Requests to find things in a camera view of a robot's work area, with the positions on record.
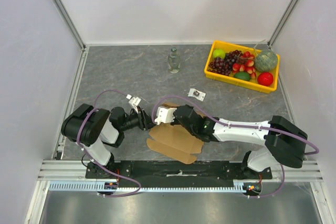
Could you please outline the brown cardboard box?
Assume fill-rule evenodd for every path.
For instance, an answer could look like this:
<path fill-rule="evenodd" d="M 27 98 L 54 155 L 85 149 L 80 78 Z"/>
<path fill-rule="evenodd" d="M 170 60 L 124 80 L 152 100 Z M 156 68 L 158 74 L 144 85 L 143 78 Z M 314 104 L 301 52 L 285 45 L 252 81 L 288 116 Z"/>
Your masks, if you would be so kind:
<path fill-rule="evenodd" d="M 202 152 L 204 142 L 192 136 L 181 125 L 161 123 L 151 128 L 146 144 L 149 149 L 183 164 L 192 164 Z"/>

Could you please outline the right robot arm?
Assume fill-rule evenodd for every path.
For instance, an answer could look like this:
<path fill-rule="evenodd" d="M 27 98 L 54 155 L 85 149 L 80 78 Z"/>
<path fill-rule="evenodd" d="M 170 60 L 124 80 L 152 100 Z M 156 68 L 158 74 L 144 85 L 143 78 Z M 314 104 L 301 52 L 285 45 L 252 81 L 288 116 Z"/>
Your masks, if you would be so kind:
<path fill-rule="evenodd" d="M 307 135 L 281 116 L 255 123 L 220 118 L 212 120 L 197 114 L 192 106 L 186 104 L 174 108 L 167 121 L 182 126 L 203 142 L 236 141 L 259 145 L 259 150 L 247 152 L 240 166 L 241 174 L 248 179 L 277 164 L 291 168 L 301 168 L 303 164 L 306 144 L 295 137 L 306 140 Z"/>

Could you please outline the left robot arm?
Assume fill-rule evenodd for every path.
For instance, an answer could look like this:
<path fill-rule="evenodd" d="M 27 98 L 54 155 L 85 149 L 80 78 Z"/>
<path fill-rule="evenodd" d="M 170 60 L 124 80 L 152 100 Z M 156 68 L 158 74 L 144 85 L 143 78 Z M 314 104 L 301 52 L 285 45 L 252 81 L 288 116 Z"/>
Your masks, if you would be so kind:
<path fill-rule="evenodd" d="M 111 111 L 95 110 L 93 106 L 84 103 L 64 120 L 61 133 L 77 143 L 93 162 L 99 163 L 99 175 L 111 178 L 115 173 L 114 156 L 106 146 L 118 148 L 127 130 L 138 127 L 147 131 L 154 126 L 150 116 L 139 106 L 127 114 L 120 106 Z"/>

